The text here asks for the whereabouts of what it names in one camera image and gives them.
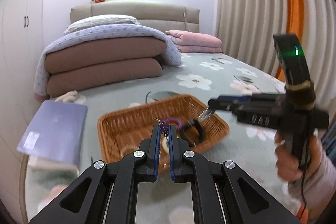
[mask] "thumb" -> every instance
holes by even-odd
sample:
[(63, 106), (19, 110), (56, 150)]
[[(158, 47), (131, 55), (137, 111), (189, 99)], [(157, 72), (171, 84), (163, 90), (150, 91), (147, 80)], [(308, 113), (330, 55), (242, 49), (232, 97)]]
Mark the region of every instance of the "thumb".
[(320, 167), (322, 160), (322, 143), (316, 137), (312, 136), (309, 141), (309, 152), (311, 155), (310, 166), (307, 171), (307, 178), (311, 177)]

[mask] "white sticker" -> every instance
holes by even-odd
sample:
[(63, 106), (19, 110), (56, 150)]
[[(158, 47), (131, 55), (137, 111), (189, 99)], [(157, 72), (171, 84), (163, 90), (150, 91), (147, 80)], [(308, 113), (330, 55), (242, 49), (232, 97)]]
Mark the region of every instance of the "white sticker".
[(23, 148), (28, 150), (33, 150), (35, 143), (37, 142), (37, 139), (39, 138), (40, 134), (36, 132), (29, 132), (28, 137), (25, 141), (25, 144), (23, 145)]

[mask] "silver bolt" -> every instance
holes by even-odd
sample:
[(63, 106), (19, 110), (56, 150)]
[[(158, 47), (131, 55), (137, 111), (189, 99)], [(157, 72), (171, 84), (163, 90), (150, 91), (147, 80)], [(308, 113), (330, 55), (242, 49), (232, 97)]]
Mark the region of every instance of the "silver bolt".
[(105, 163), (102, 162), (102, 161), (97, 161), (97, 162), (94, 163), (94, 167), (95, 167), (96, 169), (103, 168), (104, 165), (105, 165)]
[(187, 158), (192, 158), (193, 156), (195, 156), (195, 153), (193, 151), (186, 151), (184, 152), (184, 155), (187, 157)]
[(235, 168), (235, 163), (233, 162), (233, 161), (231, 161), (231, 160), (228, 160), (228, 161), (226, 161), (225, 163), (224, 163), (224, 166), (226, 167), (226, 168), (229, 168), (229, 169), (233, 169), (233, 168)]
[(138, 151), (135, 151), (135, 152), (133, 153), (133, 155), (134, 155), (134, 157), (136, 157), (136, 158), (141, 158), (141, 157), (143, 157), (143, 155), (145, 155), (145, 152), (143, 152), (143, 151), (141, 151), (141, 150), (138, 150)]

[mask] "white wardrobe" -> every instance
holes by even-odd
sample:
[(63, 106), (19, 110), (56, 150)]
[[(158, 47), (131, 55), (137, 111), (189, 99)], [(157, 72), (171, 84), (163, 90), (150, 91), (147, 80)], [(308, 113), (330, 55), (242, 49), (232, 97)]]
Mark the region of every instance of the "white wardrobe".
[(16, 146), (39, 107), (33, 84), (44, 49), (42, 7), (43, 0), (0, 0), (0, 199), (19, 223), (23, 155)]

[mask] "white pillow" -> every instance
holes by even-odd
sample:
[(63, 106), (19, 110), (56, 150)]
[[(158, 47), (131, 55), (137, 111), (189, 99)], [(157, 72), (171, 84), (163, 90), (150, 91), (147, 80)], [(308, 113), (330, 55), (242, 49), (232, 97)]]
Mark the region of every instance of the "white pillow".
[(65, 31), (64, 34), (80, 31), (86, 28), (108, 25), (108, 24), (121, 24), (129, 23), (139, 25), (135, 17), (126, 16), (126, 15), (101, 15), (84, 18), (82, 20), (72, 23)]

